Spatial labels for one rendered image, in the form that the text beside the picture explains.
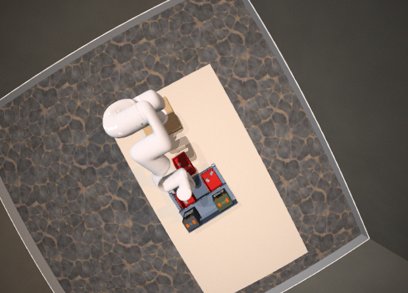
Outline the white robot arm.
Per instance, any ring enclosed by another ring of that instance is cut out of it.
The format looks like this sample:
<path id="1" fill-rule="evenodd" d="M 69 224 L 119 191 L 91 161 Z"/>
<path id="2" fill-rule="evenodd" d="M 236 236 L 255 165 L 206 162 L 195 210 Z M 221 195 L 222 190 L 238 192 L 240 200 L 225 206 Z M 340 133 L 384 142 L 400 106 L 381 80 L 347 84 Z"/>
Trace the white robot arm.
<path id="1" fill-rule="evenodd" d="M 122 99 L 110 105 L 103 115 L 103 128 L 113 138 L 125 138 L 150 125 L 153 133 L 131 147 L 130 157 L 152 172 L 153 182 L 158 189 L 176 193 L 179 200 L 187 201 L 192 195 L 193 182 L 188 178 L 186 169 L 179 168 L 164 176 L 170 168 L 170 160 L 163 154 L 172 149 L 172 141 L 164 127 L 168 120 L 164 108 L 163 97 L 148 90 L 134 100 Z"/>

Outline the dark green tool case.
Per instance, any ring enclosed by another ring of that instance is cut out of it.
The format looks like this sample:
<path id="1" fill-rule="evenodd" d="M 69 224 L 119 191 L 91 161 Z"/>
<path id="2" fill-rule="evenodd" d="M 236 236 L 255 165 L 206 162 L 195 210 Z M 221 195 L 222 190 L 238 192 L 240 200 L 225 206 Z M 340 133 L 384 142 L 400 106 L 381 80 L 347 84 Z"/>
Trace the dark green tool case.
<path id="1" fill-rule="evenodd" d="M 212 197 L 213 202 L 219 211 L 222 211 L 223 209 L 233 204 L 230 196 L 226 193 L 226 190 L 224 188 L 213 194 Z"/>

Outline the dark grey metal shelf rack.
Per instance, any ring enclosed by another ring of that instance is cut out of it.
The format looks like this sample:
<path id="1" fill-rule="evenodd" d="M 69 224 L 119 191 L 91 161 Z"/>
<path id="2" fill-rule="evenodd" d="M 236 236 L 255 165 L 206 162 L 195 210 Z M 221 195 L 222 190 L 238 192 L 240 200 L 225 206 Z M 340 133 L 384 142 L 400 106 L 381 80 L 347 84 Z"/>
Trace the dark grey metal shelf rack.
<path id="1" fill-rule="evenodd" d="M 203 182 L 203 180 L 201 178 L 201 175 L 205 171 L 208 171 L 211 168 L 213 168 L 214 172 L 217 174 L 218 178 L 220 179 L 220 181 L 222 182 L 223 185 L 210 193 L 210 191 L 208 190 L 208 188 L 204 184 L 204 182 Z M 188 211 L 189 209 L 191 209 L 192 207 L 195 207 L 198 210 L 199 214 L 200 214 L 200 225 L 195 227 L 193 230 L 189 231 L 188 233 L 193 232 L 197 228 L 203 226 L 204 224 L 208 223 L 209 221 L 211 221 L 215 217 L 218 217 L 220 214 L 224 213 L 225 211 L 229 210 L 231 207 L 238 204 L 238 201 L 236 200 L 235 196 L 233 195 L 233 193 L 229 189 L 228 185 L 226 184 L 225 180 L 223 179 L 222 175 L 219 173 L 219 171 L 216 168 L 214 163 L 209 168 L 205 169 L 201 173 L 194 176 L 193 180 L 195 182 L 195 188 L 192 191 L 192 193 L 196 197 L 197 201 L 195 203 L 191 204 L 190 206 L 186 207 L 185 209 L 182 209 L 181 205 L 179 205 L 175 194 L 173 194 L 171 191 L 168 192 L 170 198 L 172 199 L 172 201 L 174 202 L 174 204 L 178 208 L 179 214 L 181 214 L 182 218 L 184 217 L 184 213 L 186 211 Z M 217 193 L 218 191 L 222 190 L 223 188 L 225 188 L 225 190 L 227 191 L 227 193 L 230 196 L 233 204 L 228 206 L 227 208 L 223 209 L 220 212 L 218 210 L 218 208 L 216 207 L 216 205 L 214 204 L 214 202 L 213 202 L 212 195 Z"/>

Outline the red bin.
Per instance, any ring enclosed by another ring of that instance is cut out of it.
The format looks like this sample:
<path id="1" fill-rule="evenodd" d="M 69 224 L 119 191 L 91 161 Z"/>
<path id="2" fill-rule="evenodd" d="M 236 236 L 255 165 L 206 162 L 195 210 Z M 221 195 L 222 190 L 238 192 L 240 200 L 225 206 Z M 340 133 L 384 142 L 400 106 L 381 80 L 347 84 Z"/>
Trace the red bin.
<path id="1" fill-rule="evenodd" d="M 209 175 L 210 171 L 213 171 L 213 175 Z M 213 169 L 209 169 L 208 171 L 205 171 L 202 175 L 201 178 L 203 182 L 205 183 L 206 187 L 210 191 L 210 193 L 214 190 L 216 190 L 218 187 L 222 186 L 220 179 L 218 178 L 217 174 L 214 172 Z M 205 181 L 205 179 L 208 178 L 210 181 L 209 183 Z"/>
<path id="2" fill-rule="evenodd" d="M 196 173 L 196 169 L 192 165 L 191 161 L 188 159 L 188 156 L 185 154 L 185 152 L 182 152 L 181 154 L 174 157 L 172 159 L 172 162 L 174 163 L 176 170 L 179 168 L 185 168 L 186 171 L 190 174 L 190 176 Z M 181 165 L 178 166 L 178 163 L 181 163 Z M 189 167 L 188 164 L 190 164 L 191 166 Z"/>
<path id="3" fill-rule="evenodd" d="M 195 203 L 197 201 L 196 197 L 194 196 L 194 194 L 192 193 L 191 198 L 188 200 L 188 203 L 184 203 L 183 201 L 179 200 L 177 195 L 175 194 L 176 199 L 178 201 L 178 203 L 181 205 L 182 209 L 185 209 L 187 206 Z"/>

